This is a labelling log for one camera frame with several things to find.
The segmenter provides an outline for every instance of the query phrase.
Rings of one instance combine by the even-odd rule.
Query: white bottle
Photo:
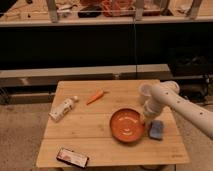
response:
[[[49,113],[52,120],[55,122],[61,120],[66,113],[74,108],[75,102],[78,102],[78,96],[65,99],[61,104],[53,108]]]

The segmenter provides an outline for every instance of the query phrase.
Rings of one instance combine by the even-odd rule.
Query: gray floor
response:
[[[0,106],[0,171],[54,171],[35,166],[51,103]],[[213,142],[174,114],[191,162],[177,171],[212,171]],[[139,167],[88,168],[89,171],[139,171]],[[173,171],[168,166],[164,171]]]

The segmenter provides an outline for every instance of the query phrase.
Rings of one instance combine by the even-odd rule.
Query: orange bowl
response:
[[[121,142],[135,142],[144,133],[144,125],[140,122],[140,113],[124,108],[116,111],[110,119],[113,137]]]

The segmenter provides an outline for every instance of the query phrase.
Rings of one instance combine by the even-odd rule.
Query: orange basket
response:
[[[132,0],[104,0],[101,3],[103,14],[110,16],[123,16],[132,14]]]

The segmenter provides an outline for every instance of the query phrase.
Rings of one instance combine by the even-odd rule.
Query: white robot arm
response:
[[[185,100],[178,93],[179,86],[174,81],[150,86],[149,98],[144,104],[144,116],[154,119],[165,106],[169,106],[213,140],[213,112]]]

